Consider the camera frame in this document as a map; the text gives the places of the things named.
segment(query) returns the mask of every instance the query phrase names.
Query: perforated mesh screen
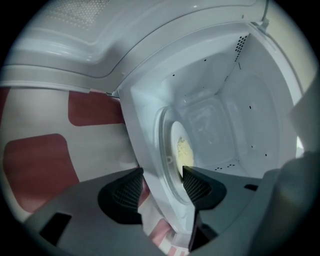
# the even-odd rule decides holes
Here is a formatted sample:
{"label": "perforated mesh screen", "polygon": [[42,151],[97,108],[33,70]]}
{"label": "perforated mesh screen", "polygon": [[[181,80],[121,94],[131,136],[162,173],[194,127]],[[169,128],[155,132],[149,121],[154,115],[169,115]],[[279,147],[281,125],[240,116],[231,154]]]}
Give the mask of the perforated mesh screen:
{"label": "perforated mesh screen", "polygon": [[138,211],[139,198],[142,191],[142,173],[132,177],[120,185],[113,194],[113,199],[124,207]]}
{"label": "perforated mesh screen", "polygon": [[42,14],[88,29],[111,0],[52,0]]}
{"label": "perforated mesh screen", "polygon": [[198,179],[188,171],[183,173],[183,187],[193,203],[205,197],[211,191],[207,182]]}

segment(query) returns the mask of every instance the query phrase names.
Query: black hole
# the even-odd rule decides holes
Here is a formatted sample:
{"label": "black hole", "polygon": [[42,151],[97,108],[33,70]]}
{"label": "black hole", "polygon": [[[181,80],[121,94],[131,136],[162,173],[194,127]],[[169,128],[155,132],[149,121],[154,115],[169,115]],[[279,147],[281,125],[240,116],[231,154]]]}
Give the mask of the black hole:
{"label": "black hole", "polygon": [[256,191],[258,189],[258,186],[253,184],[247,184],[244,186],[244,188],[248,190]]}
{"label": "black hole", "polygon": [[54,246],[57,245],[57,242],[65,230],[68,222],[70,221],[71,216],[63,213],[56,213],[48,221],[48,223],[40,231],[40,236],[46,239],[49,243]]}

